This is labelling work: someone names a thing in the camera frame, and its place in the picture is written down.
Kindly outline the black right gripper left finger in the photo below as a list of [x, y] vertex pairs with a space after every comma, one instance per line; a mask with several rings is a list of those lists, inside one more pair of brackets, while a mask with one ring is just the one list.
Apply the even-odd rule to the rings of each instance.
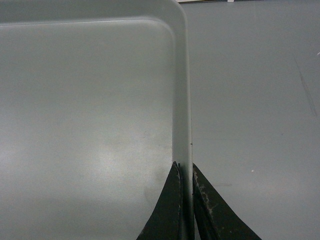
[[182, 238], [183, 178], [173, 162], [155, 208], [138, 235], [138, 240], [180, 240]]

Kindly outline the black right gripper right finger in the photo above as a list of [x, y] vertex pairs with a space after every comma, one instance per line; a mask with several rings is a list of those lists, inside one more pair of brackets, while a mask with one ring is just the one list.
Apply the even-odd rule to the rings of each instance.
[[259, 240], [193, 165], [193, 209], [202, 240]]

